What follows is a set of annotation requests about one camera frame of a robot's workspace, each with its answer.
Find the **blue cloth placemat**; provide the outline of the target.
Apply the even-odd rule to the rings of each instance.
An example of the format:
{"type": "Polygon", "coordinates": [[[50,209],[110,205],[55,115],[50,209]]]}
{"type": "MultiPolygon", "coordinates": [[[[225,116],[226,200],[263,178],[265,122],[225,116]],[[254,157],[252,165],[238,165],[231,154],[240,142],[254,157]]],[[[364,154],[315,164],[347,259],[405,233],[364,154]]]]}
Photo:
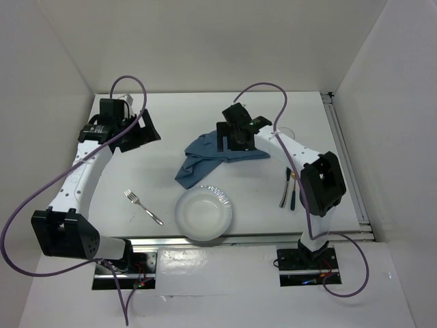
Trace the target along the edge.
{"type": "Polygon", "coordinates": [[[195,186],[221,163],[270,158],[268,153],[261,150],[224,150],[219,152],[216,131],[200,135],[184,152],[186,159],[177,172],[175,181],[185,189],[195,186]]]}

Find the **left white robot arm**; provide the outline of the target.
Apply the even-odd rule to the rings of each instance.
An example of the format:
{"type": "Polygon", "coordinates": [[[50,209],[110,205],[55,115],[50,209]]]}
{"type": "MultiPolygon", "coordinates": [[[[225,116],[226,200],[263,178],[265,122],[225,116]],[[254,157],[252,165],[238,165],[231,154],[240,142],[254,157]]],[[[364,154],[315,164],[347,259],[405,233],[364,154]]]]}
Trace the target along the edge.
{"type": "Polygon", "coordinates": [[[91,260],[104,258],[120,273],[131,270],[130,241],[101,235],[89,222],[89,207],[104,168],[115,150],[127,152],[160,139],[148,112],[136,121],[130,94],[100,99],[100,111],[79,133],[74,170],[46,210],[37,210],[31,225],[45,256],[91,260]]]}

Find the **gold spoon teal handle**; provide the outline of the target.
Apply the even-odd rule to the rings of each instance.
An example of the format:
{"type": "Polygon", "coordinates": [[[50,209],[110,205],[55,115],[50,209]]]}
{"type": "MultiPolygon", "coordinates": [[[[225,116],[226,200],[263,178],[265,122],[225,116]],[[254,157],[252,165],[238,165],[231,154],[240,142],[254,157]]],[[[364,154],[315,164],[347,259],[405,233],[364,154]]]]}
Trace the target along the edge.
{"type": "Polygon", "coordinates": [[[291,177],[293,178],[293,189],[290,200],[290,210],[294,211],[296,208],[296,175],[294,172],[291,172],[291,177]]]}

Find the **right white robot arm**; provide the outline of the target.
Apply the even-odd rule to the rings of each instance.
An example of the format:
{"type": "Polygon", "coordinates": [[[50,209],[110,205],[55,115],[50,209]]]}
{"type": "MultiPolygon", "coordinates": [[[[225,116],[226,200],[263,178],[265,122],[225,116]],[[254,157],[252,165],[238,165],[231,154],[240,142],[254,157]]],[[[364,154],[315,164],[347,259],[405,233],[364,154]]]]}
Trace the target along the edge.
{"type": "Polygon", "coordinates": [[[300,202],[307,213],[307,228],[298,241],[298,260],[306,268],[314,267],[328,247],[333,214],[346,193],[337,155],[301,145],[266,118],[253,119],[240,103],[224,110],[223,116],[225,120],[216,124],[219,152],[261,150],[295,173],[300,202]]]}

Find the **clear plastic cup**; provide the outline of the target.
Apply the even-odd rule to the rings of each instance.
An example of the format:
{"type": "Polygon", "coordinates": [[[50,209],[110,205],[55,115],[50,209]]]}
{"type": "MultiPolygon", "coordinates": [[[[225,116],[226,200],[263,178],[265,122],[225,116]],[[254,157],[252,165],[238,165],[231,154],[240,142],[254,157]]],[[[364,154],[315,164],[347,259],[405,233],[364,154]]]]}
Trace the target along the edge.
{"type": "Polygon", "coordinates": [[[295,139],[295,137],[296,137],[294,131],[288,127],[280,127],[279,132],[284,134],[284,135],[287,135],[288,137],[290,137],[292,139],[295,139]]]}

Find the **silver fork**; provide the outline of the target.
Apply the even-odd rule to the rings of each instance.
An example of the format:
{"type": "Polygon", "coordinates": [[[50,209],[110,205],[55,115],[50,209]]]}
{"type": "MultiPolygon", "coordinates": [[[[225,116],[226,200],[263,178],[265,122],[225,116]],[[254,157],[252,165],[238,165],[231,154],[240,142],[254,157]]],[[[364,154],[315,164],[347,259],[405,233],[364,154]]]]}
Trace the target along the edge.
{"type": "Polygon", "coordinates": [[[164,223],[151,210],[149,210],[141,203],[141,200],[138,198],[138,196],[134,194],[130,189],[124,191],[124,195],[129,199],[131,203],[140,206],[153,219],[155,223],[160,226],[164,225],[164,223]]]}

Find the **white ceramic plate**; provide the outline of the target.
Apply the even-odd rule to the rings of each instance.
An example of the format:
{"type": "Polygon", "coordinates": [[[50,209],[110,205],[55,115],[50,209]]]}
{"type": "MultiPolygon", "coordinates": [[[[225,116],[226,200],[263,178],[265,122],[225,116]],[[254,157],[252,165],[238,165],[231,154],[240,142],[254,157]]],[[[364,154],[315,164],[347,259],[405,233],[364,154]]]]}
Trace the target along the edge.
{"type": "Polygon", "coordinates": [[[223,235],[231,225],[233,206],[217,187],[201,185],[185,191],[174,209],[179,232],[192,241],[206,242],[223,235]]]}

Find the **silver knife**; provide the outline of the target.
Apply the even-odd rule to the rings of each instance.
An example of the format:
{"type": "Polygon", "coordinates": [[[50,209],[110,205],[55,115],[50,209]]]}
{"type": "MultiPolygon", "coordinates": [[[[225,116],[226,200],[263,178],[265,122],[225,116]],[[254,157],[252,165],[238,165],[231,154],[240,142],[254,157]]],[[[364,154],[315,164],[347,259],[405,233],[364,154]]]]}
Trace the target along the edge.
{"type": "Polygon", "coordinates": [[[288,192],[289,192],[289,187],[290,187],[290,178],[292,175],[292,171],[290,168],[286,168],[286,172],[285,172],[285,176],[286,176],[286,180],[285,180],[285,186],[284,186],[284,190],[283,190],[283,195],[281,197],[281,201],[279,203],[279,207],[280,208],[284,208],[287,202],[287,196],[288,196],[288,192]]]}

